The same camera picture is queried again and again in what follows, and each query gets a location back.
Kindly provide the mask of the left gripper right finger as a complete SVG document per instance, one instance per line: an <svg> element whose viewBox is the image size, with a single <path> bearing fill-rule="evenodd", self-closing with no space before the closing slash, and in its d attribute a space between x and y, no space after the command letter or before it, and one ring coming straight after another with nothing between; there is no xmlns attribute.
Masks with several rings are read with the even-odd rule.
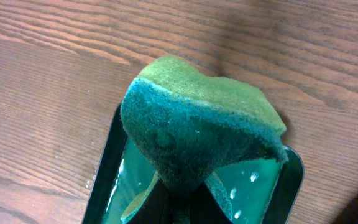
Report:
<svg viewBox="0 0 358 224"><path fill-rule="evenodd" d="M191 224L231 224L205 183L191 195Z"/></svg>

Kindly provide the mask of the green yellow sponge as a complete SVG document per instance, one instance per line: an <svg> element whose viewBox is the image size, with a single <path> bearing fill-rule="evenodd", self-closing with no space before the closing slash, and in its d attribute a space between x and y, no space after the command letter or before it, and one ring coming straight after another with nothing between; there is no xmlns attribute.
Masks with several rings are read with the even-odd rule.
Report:
<svg viewBox="0 0 358 224"><path fill-rule="evenodd" d="M176 195L193 192L217 168L287 161L286 126L256 87L210 77L174 56L147 65L121 104L128 136Z"/></svg>

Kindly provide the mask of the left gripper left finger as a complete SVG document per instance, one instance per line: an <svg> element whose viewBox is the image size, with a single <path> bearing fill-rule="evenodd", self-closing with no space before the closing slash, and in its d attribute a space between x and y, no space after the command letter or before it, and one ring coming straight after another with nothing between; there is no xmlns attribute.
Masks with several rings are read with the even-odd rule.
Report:
<svg viewBox="0 0 358 224"><path fill-rule="evenodd" d="M127 224L172 224L172 203L170 194L161 180L158 180L145 202Z"/></svg>

